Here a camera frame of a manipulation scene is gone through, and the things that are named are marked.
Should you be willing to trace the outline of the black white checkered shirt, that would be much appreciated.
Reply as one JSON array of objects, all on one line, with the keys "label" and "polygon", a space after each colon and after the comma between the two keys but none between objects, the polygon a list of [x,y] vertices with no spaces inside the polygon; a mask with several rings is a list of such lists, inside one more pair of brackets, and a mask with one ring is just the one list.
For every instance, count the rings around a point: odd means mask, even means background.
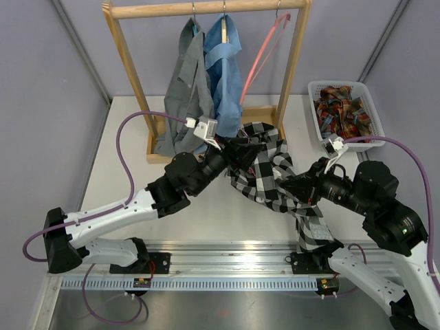
[{"label": "black white checkered shirt", "polygon": [[251,142],[262,143],[264,147],[251,166],[255,176],[242,170],[228,170],[231,185],[249,200],[292,216],[296,222],[298,252],[333,243],[335,239],[319,207],[302,204],[281,188],[282,181],[295,175],[287,140],[281,138],[275,126],[264,122],[246,123],[243,128]]}]

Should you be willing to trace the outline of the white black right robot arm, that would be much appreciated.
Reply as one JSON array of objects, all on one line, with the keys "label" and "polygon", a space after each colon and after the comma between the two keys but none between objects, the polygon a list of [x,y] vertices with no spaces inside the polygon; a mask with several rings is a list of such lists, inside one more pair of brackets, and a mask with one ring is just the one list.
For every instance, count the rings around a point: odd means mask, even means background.
[{"label": "white black right robot arm", "polygon": [[358,261],[339,241],[291,254],[293,271],[348,278],[384,310],[394,329],[438,329],[439,291],[428,268],[428,233],[417,213],[396,199],[398,179],[382,162],[360,163],[353,179],[338,177],[333,169],[326,171],[328,162],[320,158],[306,173],[281,186],[308,206],[327,199],[362,215],[363,229],[385,251],[403,284]]}]

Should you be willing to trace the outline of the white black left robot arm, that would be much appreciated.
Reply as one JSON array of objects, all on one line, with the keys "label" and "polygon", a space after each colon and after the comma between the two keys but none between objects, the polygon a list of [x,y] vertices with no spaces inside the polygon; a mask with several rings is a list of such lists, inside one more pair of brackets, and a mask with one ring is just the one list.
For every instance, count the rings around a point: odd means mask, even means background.
[{"label": "white black left robot arm", "polygon": [[110,264],[124,273],[142,273],[150,256],[142,239],[106,239],[105,235],[141,221],[173,215],[190,205],[225,169],[248,170],[262,151],[261,143],[241,137],[217,137],[203,156],[178,153],[164,175],[134,194],[129,203],[115,202],[88,212],[47,213],[43,240],[48,271],[62,274],[86,264]]}]

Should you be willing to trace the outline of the pink hanger with chrome hook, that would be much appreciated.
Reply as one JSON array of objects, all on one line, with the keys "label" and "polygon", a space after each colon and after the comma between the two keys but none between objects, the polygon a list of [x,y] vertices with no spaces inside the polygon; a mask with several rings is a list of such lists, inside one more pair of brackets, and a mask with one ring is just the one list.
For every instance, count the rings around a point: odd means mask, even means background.
[{"label": "pink hanger with chrome hook", "polygon": [[[247,139],[247,142],[251,142],[249,135],[245,132],[245,130],[244,130],[244,128],[243,128],[243,125],[241,125],[239,131],[241,132],[241,135],[243,136],[243,138],[246,138],[246,139]],[[254,172],[254,170],[253,170],[252,167],[249,167],[248,170],[247,170],[247,172],[248,172],[249,174],[255,176],[255,172]]]}]

